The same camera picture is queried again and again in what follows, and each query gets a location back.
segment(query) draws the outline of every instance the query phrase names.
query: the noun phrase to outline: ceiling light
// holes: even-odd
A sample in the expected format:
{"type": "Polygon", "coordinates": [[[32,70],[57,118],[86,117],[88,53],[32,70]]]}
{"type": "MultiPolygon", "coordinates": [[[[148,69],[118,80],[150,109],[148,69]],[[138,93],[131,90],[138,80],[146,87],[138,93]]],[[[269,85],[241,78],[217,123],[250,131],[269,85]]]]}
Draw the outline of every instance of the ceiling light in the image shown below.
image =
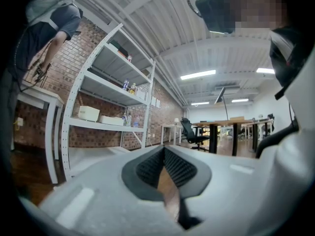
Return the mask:
{"type": "Polygon", "coordinates": [[[257,73],[272,73],[272,74],[275,74],[275,71],[272,68],[258,68],[256,72],[257,73]]]}
{"type": "Polygon", "coordinates": [[[235,102],[246,102],[246,101],[249,101],[249,100],[248,99],[232,100],[232,103],[235,103],[235,102]]]}
{"type": "Polygon", "coordinates": [[[214,75],[214,74],[216,74],[216,70],[210,70],[210,71],[193,73],[193,74],[181,76],[181,79],[182,80],[188,80],[188,79],[192,79],[192,78],[198,78],[198,77],[207,76],[207,75],[214,75]]]}
{"type": "Polygon", "coordinates": [[[200,103],[192,103],[191,105],[205,105],[205,104],[209,104],[209,102],[200,102],[200,103]]]}

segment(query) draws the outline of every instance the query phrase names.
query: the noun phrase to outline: red brick wall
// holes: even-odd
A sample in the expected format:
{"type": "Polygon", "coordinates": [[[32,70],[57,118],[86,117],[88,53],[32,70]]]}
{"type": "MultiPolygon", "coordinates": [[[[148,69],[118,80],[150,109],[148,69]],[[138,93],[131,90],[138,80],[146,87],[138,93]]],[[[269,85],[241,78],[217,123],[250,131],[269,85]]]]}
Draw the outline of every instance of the red brick wall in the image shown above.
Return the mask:
{"type": "MultiPolygon", "coordinates": [[[[57,93],[65,103],[74,79],[85,60],[106,35],[105,32],[87,19],[82,20],[78,30],[81,31],[81,34],[74,36],[71,41],[67,41],[52,60],[48,78],[43,85],[44,89],[57,93]]],[[[26,75],[26,80],[30,81],[31,77],[31,74],[26,75]]],[[[155,138],[151,137],[151,143],[155,144],[160,142],[161,125],[164,123],[171,124],[174,122],[174,118],[181,118],[183,110],[156,81],[154,82],[153,95],[161,101],[160,109],[150,106],[148,128],[150,128],[151,134],[155,133],[156,135],[155,138]]],[[[125,112],[125,108],[79,93],[73,111],[74,116],[78,114],[80,105],[100,109],[101,114],[110,117],[121,117],[125,112]]],[[[143,127],[145,106],[129,108],[128,112],[131,113],[133,121],[136,116],[139,116],[139,127],[143,127]]],[[[16,116],[24,119],[24,126],[15,132],[14,141],[24,145],[45,148],[46,114],[47,110],[37,109],[18,102],[16,116]]],[[[69,146],[83,148],[119,146],[120,138],[121,132],[71,127],[69,146]]],[[[125,133],[123,146],[127,149],[136,149],[140,147],[140,144],[132,133],[125,133]]]]}

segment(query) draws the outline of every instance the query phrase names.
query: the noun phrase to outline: white box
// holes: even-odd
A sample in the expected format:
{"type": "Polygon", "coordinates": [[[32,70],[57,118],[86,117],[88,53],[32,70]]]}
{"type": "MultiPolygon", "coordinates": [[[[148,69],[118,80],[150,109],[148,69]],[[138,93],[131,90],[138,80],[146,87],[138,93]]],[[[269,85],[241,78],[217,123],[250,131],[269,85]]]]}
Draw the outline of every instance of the white box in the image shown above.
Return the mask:
{"type": "Polygon", "coordinates": [[[80,106],[79,118],[83,120],[97,121],[99,109],[91,108],[89,106],[80,106]]]}
{"type": "Polygon", "coordinates": [[[145,100],[146,98],[146,93],[144,91],[141,91],[140,89],[137,90],[136,94],[137,97],[139,97],[140,99],[145,100]]]}
{"type": "Polygon", "coordinates": [[[101,116],[99,122],[109,125],[123,126],[124,120],[120,117],[101,116]]]}

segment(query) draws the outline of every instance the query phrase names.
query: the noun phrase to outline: bottle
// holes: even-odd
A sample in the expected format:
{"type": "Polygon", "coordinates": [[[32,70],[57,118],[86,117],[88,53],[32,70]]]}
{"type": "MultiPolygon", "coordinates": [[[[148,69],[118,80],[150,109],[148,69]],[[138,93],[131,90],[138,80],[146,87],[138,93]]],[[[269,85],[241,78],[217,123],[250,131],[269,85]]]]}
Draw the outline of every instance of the bottle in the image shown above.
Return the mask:
{"type": "Polygon", "coordinates": [[[130,113],[129,113],[128,117],[127,117],[126,126],[127,127],[131,127],[131,114],[130,113]]]}
{"type": "Polygon", "coordinates": [[[137,89],[137,87],[136,87],[136,83],[133,83],[132,84],[132,86],[131,86],[131,88],[130,88],[130,93],[131,94],[135,94],[136,93],[136,89],[137,89]]]}
{"type": "Polygon", "coordinates": [[[136,117],[136,120],[135,120],[134,123],[133,123],[133,127],[135,127],[135,128],[139,127],[139,121],[140,121],[140,117],[137,116],[137,117],[136,117]]]}
{"type": "Polygon", "coordinates": [[[124,121],[124,126],[126,125],[126,116],[122,117],[123,121],[124,121]]]}
{"type": "Polygon", "coordinates": [[[127,91],[128,85],[129,85],[129,80],[125,79],[123,90],[127,91]]]}

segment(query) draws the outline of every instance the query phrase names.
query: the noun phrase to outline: pants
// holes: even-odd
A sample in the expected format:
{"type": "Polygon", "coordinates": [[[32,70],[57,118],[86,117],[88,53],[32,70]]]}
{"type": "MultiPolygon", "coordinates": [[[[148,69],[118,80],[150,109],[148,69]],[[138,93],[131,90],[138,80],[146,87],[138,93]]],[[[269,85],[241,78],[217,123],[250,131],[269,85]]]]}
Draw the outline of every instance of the pants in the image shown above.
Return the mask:
{"type": "Polygon", "coordinates": [[[10,172],[10,151],[15,107],[20,90],[17,81],[6,68],[0,79],[0,152],[3,166],[10,172]]]}

